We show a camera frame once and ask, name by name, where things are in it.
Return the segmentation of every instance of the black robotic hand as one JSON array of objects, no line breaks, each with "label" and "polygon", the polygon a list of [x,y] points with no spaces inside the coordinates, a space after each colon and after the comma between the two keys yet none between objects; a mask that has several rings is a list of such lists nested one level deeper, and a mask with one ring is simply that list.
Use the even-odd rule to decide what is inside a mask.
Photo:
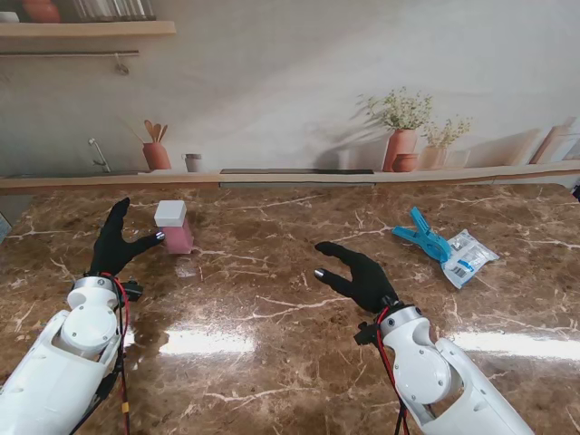
[{"label": "black robotic hand", "polygon": [[163,233],[151,234],[128,243],[123,240],[123,218],[130,204],[125,198],[112,206],[99,238],[94,244],[94,255],[91,261],[90,275],[109,273],[117,275],[135,256],[145,252],[163,241]]},{"label": "black robotic hand", "polygon": [[382,267],[365,254],[333,242],[321,242],[315,248],[326,256],[335,256],[349,266],[353,280],[348,281],[325,269],[316,269],[314,276],[341,295],[351,297],[362,309],[379,313],[385,306],[395,305],[399,301]]}]

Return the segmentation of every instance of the plastic bag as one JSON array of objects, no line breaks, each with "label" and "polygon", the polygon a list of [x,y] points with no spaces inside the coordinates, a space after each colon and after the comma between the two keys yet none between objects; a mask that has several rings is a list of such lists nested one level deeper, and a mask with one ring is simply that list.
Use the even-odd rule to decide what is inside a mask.
[{"label": "plastic bag", "polygon": [[464,286],[488,261],[499,256],[480,244],[467,229],[447,241],[451,246],[451,257],[441,264],[443,273],[457,288]]}]

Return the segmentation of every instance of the blue clothespin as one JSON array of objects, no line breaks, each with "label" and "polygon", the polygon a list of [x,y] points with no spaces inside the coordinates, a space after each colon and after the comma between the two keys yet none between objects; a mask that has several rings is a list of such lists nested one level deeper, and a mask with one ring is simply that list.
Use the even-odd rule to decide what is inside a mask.
[{"label": "blue clothespin", "polygon": [[435,258],[440,263],[445,263],[451,257],[451,246],[443,237],[431,232],[431,228],[421,212],[413,207],[411,218],[415,222],[418,231],[411,231],[403,227],[395,227],[392,233],[395,236],[409,240],[421,247],[431,258]]}]

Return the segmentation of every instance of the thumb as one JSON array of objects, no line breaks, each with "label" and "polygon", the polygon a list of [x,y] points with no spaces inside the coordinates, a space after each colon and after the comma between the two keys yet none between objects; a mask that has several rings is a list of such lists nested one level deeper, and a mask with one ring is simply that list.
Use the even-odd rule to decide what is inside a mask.
[{"label": "thumb", "polygon": [[337,274],[333,274],[326,269],[316,269],[314,271],[314,276],[321,283],[329,285],[335,292],[346,297],[353,297],[353,284],[349,280],[344,279]]},{"label": "thumb", "polygon": [[156,247],[165,239],[165,234],[159,232],[157,234],[149,234],[139,240],[129,243],[129,251],[131,256],[138,256],[151,247]]}]

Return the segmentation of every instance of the wooden board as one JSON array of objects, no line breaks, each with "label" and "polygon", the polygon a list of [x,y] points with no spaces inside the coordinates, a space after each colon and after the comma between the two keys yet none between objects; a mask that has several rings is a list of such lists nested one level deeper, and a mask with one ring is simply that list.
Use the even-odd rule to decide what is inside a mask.
[{"label": "wooden board", "polygon": [[0,179],[0,193],[35,192],[54,189],[217,186],[218,183],[421,183],[461,184],[499,179],[533,179],[580,174],[580,160],[520,167],[429,170],[406,173],[378,172],[361,175],[327,174],[180,174],[110,175],[77,179]]},{"label": "wooden board", "polygon": [[172,21],[86,24],[0,24],[0,38],[97,38],[175,34]]}]

